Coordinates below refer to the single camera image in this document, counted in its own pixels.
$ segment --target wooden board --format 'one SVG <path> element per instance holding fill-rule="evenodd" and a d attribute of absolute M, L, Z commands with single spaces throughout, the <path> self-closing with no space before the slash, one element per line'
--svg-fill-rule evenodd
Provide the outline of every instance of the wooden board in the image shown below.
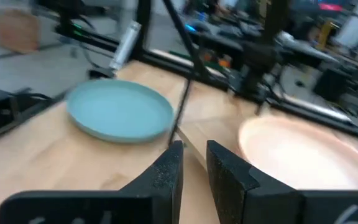
<path fill-rule="evenodd" d="M 149 86 L 178 106 L 184 79 L 139 62 L 118 77 Z M 195 84 L 184 121 L 233 116 L 242 105 L 222 92 Z M 32 118 L 0 138 L 0 203 L 23 190 L 118 190 L 142 173 L 166 149 L 167 134 L 145 144 L 95 139 L 68 119 L 65 103 Z M 181 223 L 218 223 L 205 170 L 185 152 Z"/>
<path fill-rule="evenodd" d="M 240 116 L 183 123 L 178 129 L 178 135 L 195 154 L 201 165 L 206 169 L 206 141 L 208 140 L 215 140 L 230 151 L 237 155 L 239 154 L 237 140 L 239 127 L 245 120 L 256 117 L 255 114 L 251 113 L 254 109 L 251 106 L 249 108 L 250 113 L 244 113 Z M 340 139 L 345 144 L 358 149 L 358 138 L 355 138 L 354 136 L 332 130 L 316 123 L 311 123 L 277 110 L 264 111 L 263 116 L 283 116 L 288 119 L 308 123 L 308 125 L 317 127 Z"/>

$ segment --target pink plate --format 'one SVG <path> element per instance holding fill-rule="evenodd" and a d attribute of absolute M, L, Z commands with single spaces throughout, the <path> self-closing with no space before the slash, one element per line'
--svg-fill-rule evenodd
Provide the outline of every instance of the pink plate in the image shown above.
<path fill-rule="evenodd" d="M 295 189 L 358 189 L 358 151 L 307 123 L 268 116 L 239 130 L 242 158 Z"/>

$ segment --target plate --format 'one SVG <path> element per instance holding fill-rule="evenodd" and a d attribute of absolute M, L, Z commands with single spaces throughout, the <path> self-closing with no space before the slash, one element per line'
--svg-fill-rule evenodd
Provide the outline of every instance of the plate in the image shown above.
<path fill-rule="evenodd" d="M 358 151 L 307 123 L 269 116 L 239 130 L 243 159 L 298 190 L 358 190 Z"/>
<path fill-rule="evenodd" d="M 85 132 L 114 142 L 142 142 L 173 124 L 173 108 L 162 95 L 124 80 L 93 80 L 67 97 L 67 110 Z"/>

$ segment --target gray floor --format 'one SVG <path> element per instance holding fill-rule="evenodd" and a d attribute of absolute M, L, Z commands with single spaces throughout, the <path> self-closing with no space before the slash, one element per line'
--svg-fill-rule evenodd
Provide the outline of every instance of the gray floor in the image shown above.
<path fill-rule="evenodd" d="M 124 11 L 121 16 L 121 26 L 127 27 L 133 17 L 134 12 Z M 99 33 L 120 39 L 122 31 L 116 30 L 117 22 L 111 18 L 93 18 L 91 22 Z M 40 23 L 41 45 L 57 43 L 59 35 L 53 32 L 56 22 L 46 17 L 40 17 Z M 152 17 L 147 47 L 186 54 L 171 19 L 158 14 L 154 14 Z M 77 58 L 71 56 L 73 50 L 76 50 Z M 0 55 L 6 53 L 9 53 L 9 51 L 0 48 Z M 90 55 L 98 64 L 107 65 L 109 62 L 109 58 L 105 56 L 92 52 Z M 75 42 L 32 54 L 7 57 L 0 59 L 0 89 L 14 91 L 23 87 L 30 87 L 36 92 L 55 96 L 86 80 L 86 70 L 90 67 Z M 283 78 L 285 90 L 289 95 L 325 106 L 322 100 L 310 94 L 309 89 L 318 76 L 316 71 L 312 73 L 314 75 L 305 77 L 302 75 L 302 71 L 288 68 Z M 307 84 L 307 88 L 298 88 L 294 85 L 295 80 L 299 79 Z"/>

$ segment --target red light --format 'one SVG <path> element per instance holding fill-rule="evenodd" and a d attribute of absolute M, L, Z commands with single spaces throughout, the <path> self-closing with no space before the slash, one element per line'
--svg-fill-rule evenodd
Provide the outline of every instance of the red light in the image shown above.
<path fill-rule="evenodd" d="M 322 10 L 328 10 L 328 11 L 341 11 L 342 10 L 342 7 L 337 4 L 319 3 L 318 6 Z"/>

